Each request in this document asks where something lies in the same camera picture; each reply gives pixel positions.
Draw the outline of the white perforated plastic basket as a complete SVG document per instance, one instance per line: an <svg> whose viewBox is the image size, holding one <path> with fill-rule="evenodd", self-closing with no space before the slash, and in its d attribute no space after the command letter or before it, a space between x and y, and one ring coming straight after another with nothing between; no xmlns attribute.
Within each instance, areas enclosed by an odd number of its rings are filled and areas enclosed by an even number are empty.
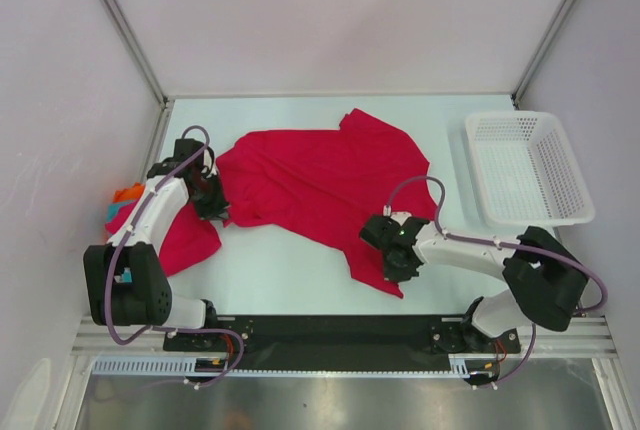
<svg viewBox="0 0 640 430"><path fill-rule="evenodd" d="M496 226L586 224L595 208L560 120L545 112L468 116L469 158L485 219Z"/></svg>

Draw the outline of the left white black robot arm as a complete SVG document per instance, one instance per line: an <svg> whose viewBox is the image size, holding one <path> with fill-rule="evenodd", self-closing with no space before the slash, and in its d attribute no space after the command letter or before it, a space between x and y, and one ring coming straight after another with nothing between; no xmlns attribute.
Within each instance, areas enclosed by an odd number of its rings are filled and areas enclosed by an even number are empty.
<svg viewBox="0 0 640 430"><path fill-rule="evenodd" d="M220 249L214 224L227 219L228 207L209 144L176 140L173 154L149 169L141 196L107 242L83 255L93 322L186 329L197 348L214 347L221 337L214 305L178 295L169 279Z"/></svg>

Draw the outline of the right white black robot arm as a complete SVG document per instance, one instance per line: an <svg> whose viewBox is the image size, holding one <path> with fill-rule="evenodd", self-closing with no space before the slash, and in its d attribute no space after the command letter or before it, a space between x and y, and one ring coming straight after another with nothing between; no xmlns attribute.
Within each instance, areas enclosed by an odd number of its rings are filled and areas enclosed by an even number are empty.
<svg viewBox="0 0 640 430"><path fill-rule="evenodd" d="M370 217L360 238L381 253L383 276L392 283L417 277L426 265L470 270L504 282L506 290L477 297L461 319L462 341L478 353L517 327L566 331L588 283L575 267L577 261L539 227L527 228L514 242L456 238L433 221L399 212Z"/></svg>

